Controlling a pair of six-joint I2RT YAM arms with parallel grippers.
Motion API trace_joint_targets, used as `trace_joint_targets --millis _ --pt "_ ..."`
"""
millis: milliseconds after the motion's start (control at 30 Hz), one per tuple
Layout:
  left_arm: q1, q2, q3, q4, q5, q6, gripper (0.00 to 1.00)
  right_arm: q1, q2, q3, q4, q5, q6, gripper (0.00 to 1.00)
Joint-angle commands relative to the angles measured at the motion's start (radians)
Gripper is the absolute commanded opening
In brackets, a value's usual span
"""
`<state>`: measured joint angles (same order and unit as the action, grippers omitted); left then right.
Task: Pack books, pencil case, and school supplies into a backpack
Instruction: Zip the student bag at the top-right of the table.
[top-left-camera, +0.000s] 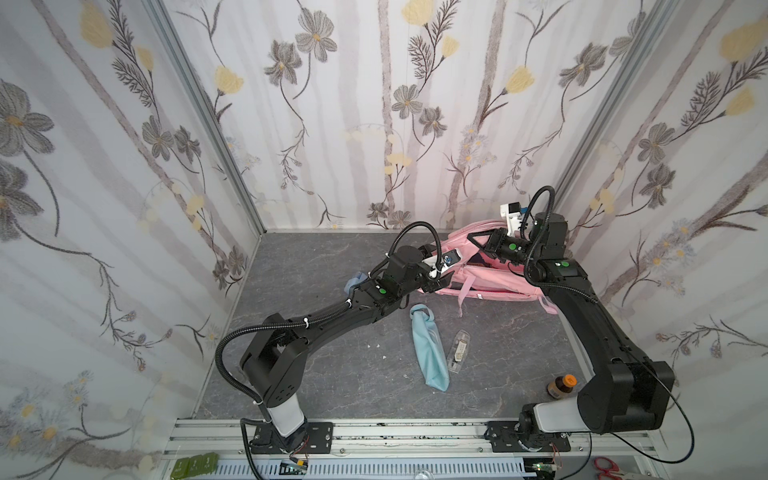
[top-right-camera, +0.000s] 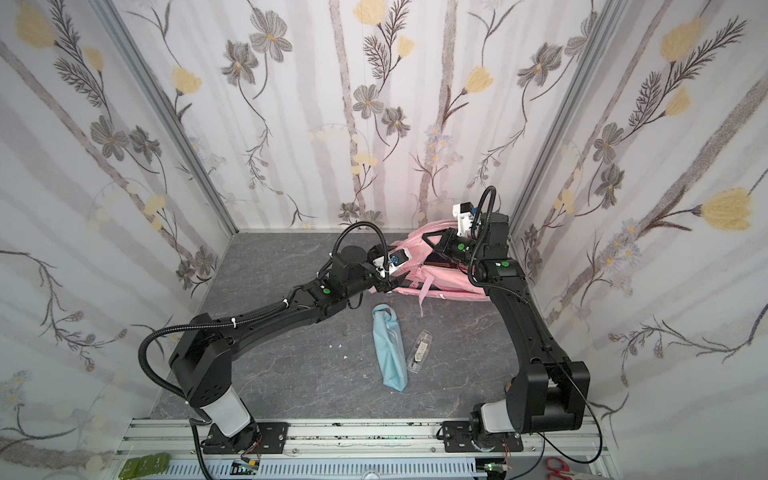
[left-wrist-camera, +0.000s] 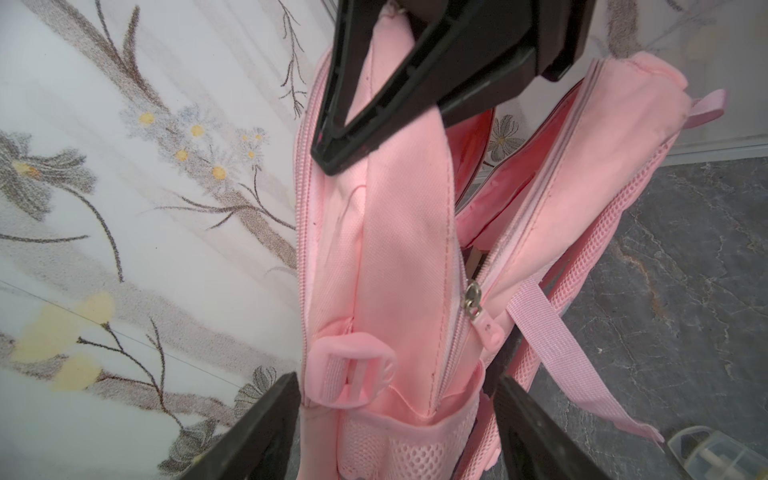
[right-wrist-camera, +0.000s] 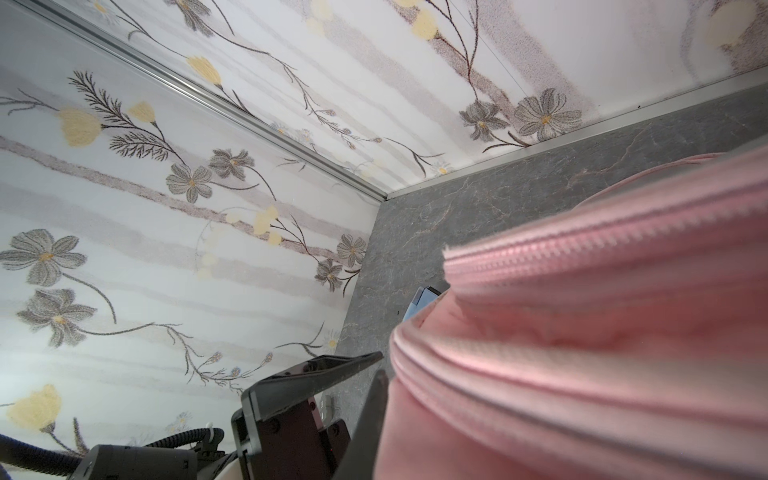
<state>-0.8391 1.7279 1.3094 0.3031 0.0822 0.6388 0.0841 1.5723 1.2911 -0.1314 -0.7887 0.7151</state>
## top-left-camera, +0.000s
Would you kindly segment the pink backpack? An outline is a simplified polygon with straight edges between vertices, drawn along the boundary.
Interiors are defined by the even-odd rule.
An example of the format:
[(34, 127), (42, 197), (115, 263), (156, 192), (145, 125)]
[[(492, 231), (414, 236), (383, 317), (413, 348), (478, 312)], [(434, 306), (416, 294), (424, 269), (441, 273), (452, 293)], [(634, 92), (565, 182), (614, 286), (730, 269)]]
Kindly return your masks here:
[(508, 302), (537, 301), (548, 314), (557, 315), (557, 307), (539, 288), (530, 285), (522, 277), (522, 266), (493, 259), (469, 240), (470, 234), (497, 228), (505, 230), (506, 227), (507, 224), (503, 220), (486, 220), (474, 222), (450, 233), (448, 238), (441, 242), (443, 254), (456, 250), (460, 260), (456, 265), (450, 265), (448, 272), (453, 274), (450, 284), (438, 290), (437, 294), (457, 297), (459, 307), (462, 307), (467, 298)]

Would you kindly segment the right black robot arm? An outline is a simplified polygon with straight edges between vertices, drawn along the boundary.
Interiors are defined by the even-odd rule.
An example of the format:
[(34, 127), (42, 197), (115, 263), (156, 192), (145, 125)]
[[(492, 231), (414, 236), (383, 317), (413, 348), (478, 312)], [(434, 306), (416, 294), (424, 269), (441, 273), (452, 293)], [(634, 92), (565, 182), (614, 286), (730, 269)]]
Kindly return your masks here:
[(557, 307), (586, 351), (593, 375), (573, 397), (525, 405), (515, 435), (525, 447), (537, 448), (568, 433), (620, 437), (657, 430), (674, 400), (675, 374), (629, 339), (584, 268), (566, 256), (568, 225), (554, 211), (556, 191), (544, 186), (532, 199), (543, 194), (546, 206), (540, 212), (526, 208), (517, 236), (494, 233), (485, 246), (492, 256), (522, 266), (523, 278)]

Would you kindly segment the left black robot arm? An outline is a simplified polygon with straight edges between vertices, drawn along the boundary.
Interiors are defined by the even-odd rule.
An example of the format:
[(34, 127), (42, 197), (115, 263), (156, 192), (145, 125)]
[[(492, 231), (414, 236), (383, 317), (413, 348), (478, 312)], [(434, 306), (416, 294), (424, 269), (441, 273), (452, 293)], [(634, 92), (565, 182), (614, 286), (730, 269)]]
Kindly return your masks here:
[(255, 326), (236, 329), (218, 343), (214, 364), (220, 376), (247, 395), (263, 421), (240, 420), (247, 461), (255, 478), (249, 426), (266, 426), (270, 443), (289, 455), (309, 444), (309, 423), (298, 398), (308, 358), (336, 338), (378, 322), (401, 308), (411, 293), (432, 293), (451, 283), (450, 269), (463, 255), (449, 249), (426, 221), (407, 225), (383, 260), (350, 287), (345, 299), (316, 312), (284, 318), (276, 313)]

